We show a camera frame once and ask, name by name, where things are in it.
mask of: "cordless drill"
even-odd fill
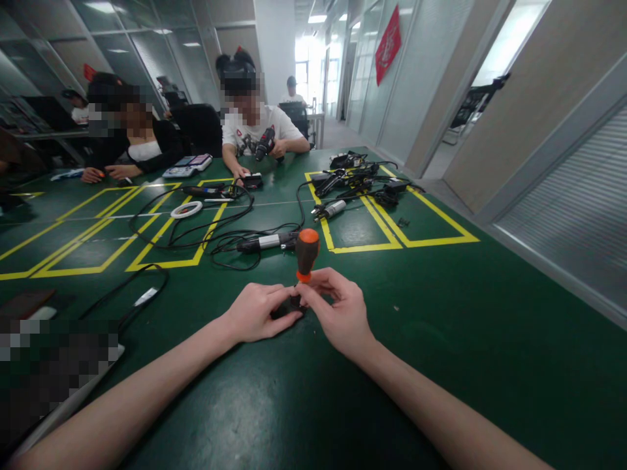
[[[269,127],[261,136],[259,143],[257,144],[257,151],[255,152],[255,160],[262,161],[266,155],[268,155],[272,149],[274,149],[274,129]],[[285,157],[277,158],[276,161],[281,163]]]

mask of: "orange screwdriver handle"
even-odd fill
[[[305,228],[298,234],[296,240],[296,258],[298,260],[296,277],[303,284],[312,280],[312,268],[318,253],[320,253],[318,232],[312,228]]]

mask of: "yellow rectangle marking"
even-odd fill
[[[201,187],[203,186],[205,183],[215,183],[217,181],[233,181],[232,178],[221,178],[220,180],[202,180],[200,183],[198,183],[198,186]],[[185,198],[185,200],[183,201],[183,204],[187,204],[190,200],[191,200],[192,196],[188,196],[187,198]],[[220,206],[220,208],[218,209],[218,211],[216,212],[216,215],[214,216],[214,219],[212,220],[212,224],[209,226],[209,228],[207,229],[207,231],[205,232],[204,236],[207,236],[213,229],[215,229],[217,222],[220,220],[220,217],[222,217],[222,213],[224,212],[224,209],[227,207],[228,203],[225,202],[224,204],[222,204]],[[156,215],[154,218],[151,218],[151,220],[149,220],[142,228],[140,228],[140,231],[143,232],[145,228],[148,227],[148,225],[152,224],[153,221],[158,217],[158,215]],[[173,218],[169,218],[167,220],[167,222],[165,224],[163,224],[163,227],[161,227],[159,229],[159,231],[156,233],[156,235],[152,238],[152,242],[153,243],[157,243],[157,241],[160,239],[160,237],[162,237],[162,235],[166,232],[166,230],[168,230],[169,226],[171,226],[171,224],[174,222]],[[144,249],[141,251],[141,253],[139,253],[139,255],[137,255],[137,258],[135,258],[133,260],[133,262],[131,263],[131,265],[126,268],[127,272],[131,272],[131,271],[137,271],[140,270],[141,268],[143,268],[144,266],[146,266],[149,263],[142,263],[142,260],[146,257],[146,255],[150,252],[150,250],[153,249],[153,245],[148,243],[146,244],[146,246],[144,247]],[[196,250],[196,253],[194,254],[192,259],[188,259],[188,260],[177,260],[177,261],[164,261],[164,262],[158,262],[155,264],[160,265],[160,267],[164,268],[164,269],[168,269],[168,268],[184,268],[186,266],[197,266],[200,262],[201,262],[201,258],[202,258],[202,252],[204,251],[203,245],[199,245],[198,249]]]
[[[311,181],[312,174],[318,174],[318,173],[321,173],[321,172],[305,173],[305,178],[307,179],[307,181]],[[315,195],[315,189],[313,185],[309,185],[309,190],[312,192],[313,200],[315,201],[315,203],[322,204],[322,201],[320,200],[320,198]],[[398,240],[394,237],[394,234],[387,227],[387,225],[383,223],[383,221],[381,220],[381,217],[379,216],[377,211],[373,209],[368,199],[362,196],[360,197],[360,200],[364,203],[364,206],[366,206],[368,213],[370,213],[370,215],[372,216],[374,221],[377,223],[381,231],[389,240],[389,243],[379,243],[376,245],[362,245],[362,246],[356,246],[356,247],[335,248],[335,245],[333,244],[333,239],[331,237],[331,231],[329,229],[329,223],[327,222],[326,219],[322,219],[320,221],[320,224],[322,225],[322,232],[325,235],[325,241],[327,242],[327,248],[329,249],[329,251],[340,254],[340,253],[360,253],[363,251],[380,251],[380,250],[387,250],[387,249],[403,248],[402,245],[398,242]]]
[[[0,274],[0,281],[7,281],[9,279],[23,279],[25,277],[29,277],[32,273],[35,273],[38,269],[40,269],[42,266],[44,266],[46,263],[50,262],[50,260],[54,259],[56,256],[58,256],[59,254],[61,254],[62,252],[64,252],[65,250],[67,250],[69,247],[71,247],[72,245],[74,245],[81,237],[84,236],[88,236],[91,234],[92,230],[98,229],[98,227],[100,226],[101,223],[105,222],[105,220],[99,220],[95,225],[92,225],[91,227],[89,227],[87,230],[85,230],[83,233],[79,234],[78,236],[74,237],[72,240],[70,240],[69,242],[67,242],[65,245],[63,245],[61,248],[59,248],[57,251],[55,251],[54,253],[52,253],[51,255],[48,255],[46,258],[44,258],[42,261],[40,261],[39,263],[37,263],[34,267],[32,267],[31,269],[29,269],[28,271],[24,271],[24,272],[19,272],[19,273],[6,273],[6,274]],[[58,227],[60,224],[62,224],[63,221],[57,222],[56,224],[48,227],[46,230],[43,230],[42,232],[38,233],[37,235],[35,235],[34,237],[31,237],[30,239],[22,242],[22,246],[18,245],[16,247],[16,249],[14,249],[14,251],[17,251],[17,249],[22,248],[24,246],[26,246],[27,244],[29,244],[30,242],[32,242],[35,238],[38,238],[39,236],[43,235],[44,233],[48,232],[49,230],[52,230],[55,227]]]
[[[388,170],[384,166],[382,166],[381,169],[384,172],[388,173],[388,175],[390,175],[390,176],[392,176],[394,178],[398,178],[398,176],[396,176],[394,173],[392,173],[390,170]],[[455,244],[455,243],[473,243],[473,242],[478,242],[479,241],[478,238],[476,238],[474,235],[472,235],[470,232],[468,232],[464,227],[462,227],[457,222],[455,222],[450,216],[448,216],[444,211],[442,211],[442,209],[437,207],[435,204],[433,204],[431,201],[429,201],[429,199],[424,197],[422,194],[420,194],[414,188],[408,187],[408,191],[411,194],[413,194],[414,196],[416,196],[429,209],[431,209],[433,212],[438,214],[442,219],[444,219],[444,221],[446,223],[448,223],[455,230],[460,232],[462,234],[462,236],[459,236],[459,237],[447,237],[447,238],[433,238],[431,240],[410,240],[402,232],[400,227],[392,220],[392,217],[390,217],[390,215],[386,212],[386,210],[383,209],[379,204],[377,204],[375,202],[375,200],[371,196],[369,196],[368,198],[370,199],[371,203],[374,205],[374,207],[376,207],[377,211],[379,211],[379,213],[384,218],[384,220],[387,222],[387,224],[392,228],[392,230],[394,230],[394,233],[396,234],[396,236],[400,239],[401,242],[403,242],[403,244],[407,248],[417,248],[417,247],[436,246],[436,245],[452,245],[452,244]]]
[[[61,253],[60,256],[58,256],[57,258],[55,258],[52,261],[50,261],[41,271],[39,271],[33,277],[59,277],[59,276],[80,275],[80,274],[99,274],[99,273],[103,272],[105,269],[107,269],[109,267],[109,265],[111,263],[113,263],[117,259],[118,256],[120,256],[124,252],[124,250],[126,250],[131,245],[131,243],[133,243],[135,241],[135,239],[137,238],[136,236],[133,236],[133,237],[129,238],[128,240],[126,240],[120,246],[120,248],[115,250],[113,252],[113,254],[111,254],[111,256],[109,256],[107,258],[107,260],[104,263],[102,263],[100,266],[91,266],[91,267],[88,267],[88,268],[68,268],[68,269],[62,269],[62,270],[52,270],[51,268],[54,267],[56,264],[58,264],[60,261],[62,261],[65,257],[69,256],[74,250],[79,248],[83,243],[85,243],[91,237],[96,235],[96,233],[100,232],[107,225],[109,225],[111,222],[113,222],[114,219],[107,219],[106,217],[110,217],[111,215],[116,213],[119,209],[124,207],[131,199],[133,199],[139,193],[141,193],[144,188],[147,188],[147,187],[164,187],[164,186],[172,186],[172,189],[176,189],[179,186],[181,186],[181,183],[180,182],[178,182],[178,183],[162,183],[162,184],[153,184],[153,185],[145,185],[145,186],[133,187],[134,191],[131,191],[125,197],[120,198],[120,199],[118,199],[115,202],[115,204],[117,204],[116,207],[114,207],[111,210],[109,210],[111,208],[111,206],[109,206],[107,209],[105,209],[103,212],[101,212],[101,214],[106,213],[106,216],[103,216],[103,218],[105,220],[104,223],[97,223],[96,225],[94,225],[92,228],[97,227],[96,230],[92,230],[89,234],[87,234],[87,236],[83,236],[82,238],[77,240],[76,243],[74,243],[72,246],[70,246],[68,248],[68,250],[66,250],[65,252]],[[164,196],[163,198],[161,198],[161,200],[155,205],[155,207],[153,207],[148,213],[155,213],[161,207],[161,205],[171,195],[172,195],[172,193],[169,193],[166,196]],[[145,223],[142,226],[142,228],[139,229],[139,232],[141,233],[146,228],[148,228],[150,226],[150,224],[152,224],[155,221],[155,219],[157,219],[157,217],[158,217],[158,215],[154,215],[153,217],[151,217],[150,220],[147,223]]]

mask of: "person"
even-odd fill
[[[183,158],[183,143],[169,121],[158,121],[137,87],[113,74],[98,73],[89,84],[89,101],[105,117],[106,136],[97,140],[81,180],[98,183],[105,171],[115,180],[134,178],[171,167]],[[120,129],[108,129],[119,122]],[[130,164],[116,161],[126,152]]]
[[[78,94],[73,89],[64,89],[61,96],[70,101],[74,109],[72,109],[72,119],[78,125],[89,124],[89,101]]]
[[[303,106],[307,106],[305,98],[296,92],[296,78],[294,76],[287,79],[287,94],[283,95],[281,102],[301,102]]]
[[[328,304],[322,294],[334,302]],[[270,338],[292,326],[301,312],[277,320],[270,312],[293,295],[301,295],[330,343],[377,382],[453,469],[551,468],[378,342],[359,286],[324,268],[312,272],[308,285],[247,285],[221,317],[90,403],[14,461],[12,470],[115,467],[214,360],[238,343]]]
[[[269,127],[273,127],[275,133],[274,149],[270,152],[275,159],[289,151],[304,153],[310,150],[307,139],[283,110],[259,100],[255,63],[245,50],[240,48],[233,59],[226,54],[219,56],[216,69],[222,90],[234,108],[234,112],[225,116],[222,125],[222,157],[236,180],[251,173],[238,162],[238,158],[254,155],[259,139]]]

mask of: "doorway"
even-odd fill
[[[444,134],[423,174],[423,179],[442,179],[494,94],[507,86],[511,66],[550,2],[551,0],[516,1],[485,60],[477,70],[466,99]]]

